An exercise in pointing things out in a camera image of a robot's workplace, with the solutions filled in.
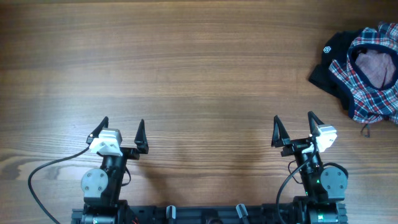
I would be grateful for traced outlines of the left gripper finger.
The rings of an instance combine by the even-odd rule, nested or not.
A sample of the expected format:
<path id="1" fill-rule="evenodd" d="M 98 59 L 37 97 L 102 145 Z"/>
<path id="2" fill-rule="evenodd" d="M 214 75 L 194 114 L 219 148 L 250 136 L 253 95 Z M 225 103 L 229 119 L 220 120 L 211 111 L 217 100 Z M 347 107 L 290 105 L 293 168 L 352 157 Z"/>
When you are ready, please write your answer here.
<path id="1" fill-rule="evenodd" d="M 143 119 L 141 119 L 141 122 L 139 123 L 134 143 L 136 144 L 137 150 L 140 154 L 148 154 L 149 144 L 146 137 L 145 122 Z"/>
<path id="2" fill-rule="evenodd" d="M 86 139 L 86 143 L 87 144 L 91 144 L 94 140 L 94 138 L 98 138 L 100 132 L 104 129 L 104 128 L 108 128 L 109 125 L 109 118 L 107 116 L 105 116 L 103 118 L 103 120 L 100 122 L 100 124 L 88 135 L 87 139 Z"/>

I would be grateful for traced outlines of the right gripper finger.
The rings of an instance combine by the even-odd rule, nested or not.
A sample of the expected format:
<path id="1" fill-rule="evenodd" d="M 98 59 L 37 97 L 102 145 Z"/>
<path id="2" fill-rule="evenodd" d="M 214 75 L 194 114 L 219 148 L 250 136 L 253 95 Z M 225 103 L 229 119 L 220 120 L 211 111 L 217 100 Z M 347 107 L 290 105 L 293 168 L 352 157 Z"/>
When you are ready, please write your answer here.
<path id="1" fill-rule="evenodd" d="M 320 135 L 319 128 L 322 128 L 324 122 L 321 121 L 313 111 L 308 112 L 308 123 L 310 126 L 310 134 L 312 136 L 319 136 Z"/>
<path id="2" fill-rule="evenodd" d="M 275 115 L 274 116 L 274 130 L 272 133 L 272 147 L 283 147 L 290 144 L 290 136 L 287 133 L 282 121 L 280 118 Z"/>

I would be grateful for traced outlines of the plaid sleeveless shirt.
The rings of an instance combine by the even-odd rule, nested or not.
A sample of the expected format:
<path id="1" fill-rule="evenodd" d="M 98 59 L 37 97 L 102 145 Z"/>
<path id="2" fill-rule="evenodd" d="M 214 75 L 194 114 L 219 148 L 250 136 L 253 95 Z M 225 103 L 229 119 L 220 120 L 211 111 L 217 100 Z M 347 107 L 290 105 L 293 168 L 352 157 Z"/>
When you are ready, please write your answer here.
<path id="1" fill-rule="evenodd" d="M 329 66 L 330 78 L 349 98 L 348 116 L 358 123 L 388 120 L 397 123 L 397 72 L 391 81 L 377 87 L 356 64 L 360 50 L 387 54 L 397 66 L 397 24 L 380 22 L 377 29 L 364 28 L 348 47 L 345 58 L 334 59 Z"/>

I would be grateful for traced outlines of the black mesh shorts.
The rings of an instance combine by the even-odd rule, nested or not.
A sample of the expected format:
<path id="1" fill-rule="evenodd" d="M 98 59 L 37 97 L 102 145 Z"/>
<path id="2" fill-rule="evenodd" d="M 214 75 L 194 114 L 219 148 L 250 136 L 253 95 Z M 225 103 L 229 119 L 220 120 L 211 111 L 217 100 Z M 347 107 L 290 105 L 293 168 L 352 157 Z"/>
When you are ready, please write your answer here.
<path id="1" fill-rule="evenodd" d="M 363 29 L 346 30 L 336 33 L 328 40 L 323 48 L 320 64 L 316 65 L 308 81 L 319 89 L 337 97 L 344 110 L 349 109 L 349 97 L 344 93 L 340 86 L 330 78 L 329 66 L 333 60 L 346 63 L 347 51 L 355 38 Z"/>

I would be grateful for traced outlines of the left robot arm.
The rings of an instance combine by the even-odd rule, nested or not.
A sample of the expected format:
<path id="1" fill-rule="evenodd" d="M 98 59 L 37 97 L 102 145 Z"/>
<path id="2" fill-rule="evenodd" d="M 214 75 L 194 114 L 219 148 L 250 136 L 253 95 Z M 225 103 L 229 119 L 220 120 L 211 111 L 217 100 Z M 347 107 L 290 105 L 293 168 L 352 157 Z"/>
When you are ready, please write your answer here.
<path id="1" fill-rule="evenodd" d="M 81 178 L 83 210 L 75 210 L 72 223 L 117 224 L 139 223 L 137 215 L 130 209 L 126 200 L 119 198 L 125 174 L 130 174 L 126 164 L 138 160 L 141 154 L 149 152 L 145 122 L 142 119 L 137 129 L 134 143 L 136 147 L 122 147 L 123 138 L 118 129 L 109 128 L 109 118 L 90 133 L 86 143 L 88 149 L 103 158 L 101 166 L 87 171 Z"/>

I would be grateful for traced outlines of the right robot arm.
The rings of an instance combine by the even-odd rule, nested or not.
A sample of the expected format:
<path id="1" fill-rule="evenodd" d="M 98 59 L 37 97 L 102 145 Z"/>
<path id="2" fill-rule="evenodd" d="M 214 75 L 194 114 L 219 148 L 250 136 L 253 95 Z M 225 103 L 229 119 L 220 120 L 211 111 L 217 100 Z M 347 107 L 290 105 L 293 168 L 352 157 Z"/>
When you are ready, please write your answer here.
<path id="1" fill-rule="evenodd" d="M 337 139 L 337 130 L 322 122 L 314 112 L 308 112 L 310 134 L 306 138 L 291 139 L 282 121 L 274 116 L 272 147 L 281 147 L 282 157 L 294 156 L 297 167 L 283 181 L 276 200 L 276 215 L 280 223 L 345 223 L 345 199 L 348 171 L 334 162 L 323 163 L 320 154 Z M 282 191 L 295 174 L 300 174 L 304 196 L 282 205 Z"/>

